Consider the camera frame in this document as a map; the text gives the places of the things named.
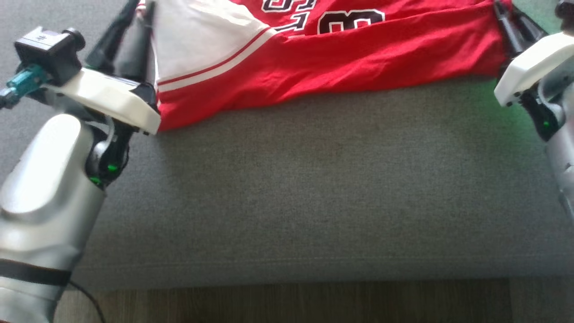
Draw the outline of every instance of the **black cable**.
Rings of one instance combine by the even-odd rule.
[[[96,312],[98,312],[98,316],[100,317],[100,321],[102,323],[106,323],[106,318],[104,317],[104,313],[102,312],[102,308],[100,307],[100,304],[98,304],[98,301],[96,301],[94,296],[92,296],[92,294],[90,294],[87,290],[85,290],[84,287],[78,285],[77,283],[75,283],[71,280],[70,280],[69,284],[72,285],[75,289],[82,292],[82,294],[84,294],[92,302],[92,304],[94,304]]]

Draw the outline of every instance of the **black strap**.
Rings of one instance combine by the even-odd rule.
[[[72,272],[0,259],[0,276],[24,282],[52,286],[66,286]]]

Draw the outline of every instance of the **wooden floor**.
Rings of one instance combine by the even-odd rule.
[[[574,322],[574,279],[287,284],[96,293],[108,323]],[[99,322],[77,291],[56,323]]]

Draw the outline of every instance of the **black joint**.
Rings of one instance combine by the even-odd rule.
[[[129,141],[134,133],[134,128],[128,124],[115,119],[113,123],[113,132],[105,133],[94,129],[100,141],[92,147],[86,163],[86,173],[90,178],[97,178],[95,183],[102,188],[115,181],[126,167],[129,160]]]
[[[70,27],[66,30],[63,30],[62,33],[72,35],[76,43],[76,52],[79,52],[84,49],[84,47],[86,47],[86,39],[77,29]]]
[[[574,0],[560,0],[556,6],[556,17],[562,19],[562,31],[574,35]]]
[[[82,64],[77,51],[85,40],[73,29],[56,33],[38,27],[18,39],[14,46],[22,68],[39,65],[50,76],[49,83],[62,86],[77,75]]]
[[[558,120],[552,111],[538,101],[537,86],[523,92],[520,97],[522,106],[534,122],[534,127],[540,138],[544,141],[550,140],[560,129]]]

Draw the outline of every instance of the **couch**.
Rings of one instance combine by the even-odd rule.
[[[515,2],[558,31],[556,1]],[[37,25],[73,26],[89,48],[122,5],[3,2],[0,79]],[[137,135],[74,279],[109,290],[569,274],[574,226],[543,142],[494,86],[310,95]],[[0,179],[52,114],[29,99],[0,111]]]

